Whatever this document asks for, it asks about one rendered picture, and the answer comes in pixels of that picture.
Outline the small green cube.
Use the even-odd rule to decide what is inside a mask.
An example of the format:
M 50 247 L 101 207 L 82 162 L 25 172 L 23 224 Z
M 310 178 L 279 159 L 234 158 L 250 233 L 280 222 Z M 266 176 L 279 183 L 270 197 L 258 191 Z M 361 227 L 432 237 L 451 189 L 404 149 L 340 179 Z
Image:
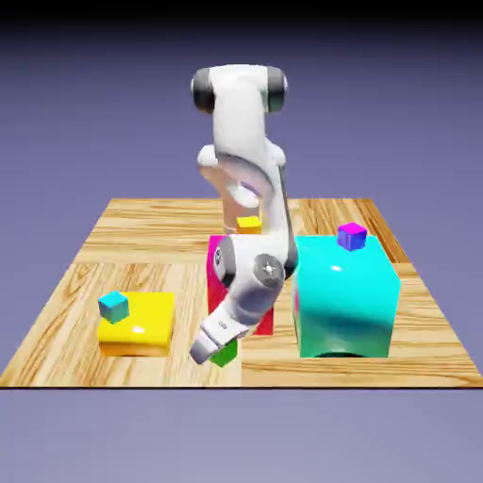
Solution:
M 214 354 L 210 361 L 218 367 L 225 367 L 228 363 L 234 360 L 238 355 L 238 340 L 234 339 L 228 343 L 223 349 Z

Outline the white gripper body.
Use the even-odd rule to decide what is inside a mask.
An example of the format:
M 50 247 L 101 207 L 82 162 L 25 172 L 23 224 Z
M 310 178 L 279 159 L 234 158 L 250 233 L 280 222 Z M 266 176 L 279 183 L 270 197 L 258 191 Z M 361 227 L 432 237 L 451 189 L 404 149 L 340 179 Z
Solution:
M 225 302 L 222 302 L 202 322 L 201 332 L 216 345 L 227 345 L 235 339 L 244 337 L 249 327 L 234 318 Z

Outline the large cyan box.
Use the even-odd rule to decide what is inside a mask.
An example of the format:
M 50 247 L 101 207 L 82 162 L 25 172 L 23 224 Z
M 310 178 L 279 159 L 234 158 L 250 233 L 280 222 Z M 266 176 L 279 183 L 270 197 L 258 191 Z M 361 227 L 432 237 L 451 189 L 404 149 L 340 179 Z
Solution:
M 292 313 L 302 358 L 385 358 L 401 281 L 376 236 L 348 251 L 336 236 L 298 236 Z

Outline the small cyan cube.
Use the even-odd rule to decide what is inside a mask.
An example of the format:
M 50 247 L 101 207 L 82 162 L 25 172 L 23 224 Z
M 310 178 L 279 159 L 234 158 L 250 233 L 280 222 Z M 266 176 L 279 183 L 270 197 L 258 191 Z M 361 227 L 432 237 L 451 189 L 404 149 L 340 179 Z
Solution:
M 128 298 L 118 291 L 101 296 L 98 307 L 101 317 L 110 324 L 116 324 L 129 316 Z

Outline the small yellow cube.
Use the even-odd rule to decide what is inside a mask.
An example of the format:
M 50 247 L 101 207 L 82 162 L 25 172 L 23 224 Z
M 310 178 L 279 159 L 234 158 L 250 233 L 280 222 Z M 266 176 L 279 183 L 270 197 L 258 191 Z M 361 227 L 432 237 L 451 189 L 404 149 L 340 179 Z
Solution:
M 255 234 L 258 235 L 262 231 L 261 220 L 258 216 L 246 216 L 237 218 L 238 234 Z

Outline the small purple cube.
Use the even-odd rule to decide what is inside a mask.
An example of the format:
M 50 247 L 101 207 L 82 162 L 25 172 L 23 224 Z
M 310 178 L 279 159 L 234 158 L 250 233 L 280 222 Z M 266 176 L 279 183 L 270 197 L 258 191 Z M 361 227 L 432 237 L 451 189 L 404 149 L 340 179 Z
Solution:
M 362 249 L 366 244 L 368 231 L 357 223 L 351 222 L 338 227 L 337 244 L 347 251 Z

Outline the large yellow box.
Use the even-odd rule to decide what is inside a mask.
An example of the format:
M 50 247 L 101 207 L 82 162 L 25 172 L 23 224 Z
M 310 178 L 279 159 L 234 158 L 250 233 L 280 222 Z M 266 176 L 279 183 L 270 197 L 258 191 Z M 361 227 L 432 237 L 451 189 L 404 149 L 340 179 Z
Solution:
M 97 329 L 101 353 L 114 357 L 167 356 L 175 325 L 175 295 L 119 292 L 128 298 L 129 316 L 116 324 L 101 317 Z

